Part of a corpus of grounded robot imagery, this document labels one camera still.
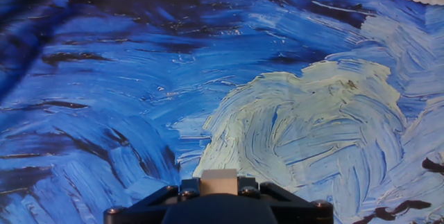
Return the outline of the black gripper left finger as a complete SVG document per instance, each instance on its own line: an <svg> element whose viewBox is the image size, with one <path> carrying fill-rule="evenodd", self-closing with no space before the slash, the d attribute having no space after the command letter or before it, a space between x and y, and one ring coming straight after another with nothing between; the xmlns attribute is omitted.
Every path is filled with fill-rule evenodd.
<svg viewBox="0 0 444 224"><path fill-rule="evenodd" d="M170 207L200 195L200 179L182 180L169 184L129 207L114 206L103 212L104 224L161 223Z"/></svg>

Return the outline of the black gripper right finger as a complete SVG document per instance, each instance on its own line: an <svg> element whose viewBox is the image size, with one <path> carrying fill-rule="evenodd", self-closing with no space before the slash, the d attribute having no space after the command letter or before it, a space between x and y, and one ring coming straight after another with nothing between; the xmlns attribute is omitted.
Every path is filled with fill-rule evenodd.
<svg viewBox="0 0 444 224"><path fill-rule="evenodd" d="M259 200L271 208L278 223L333 224L334 206L326 200L311 202L273 182L238 177L238 195Z"/></svg>

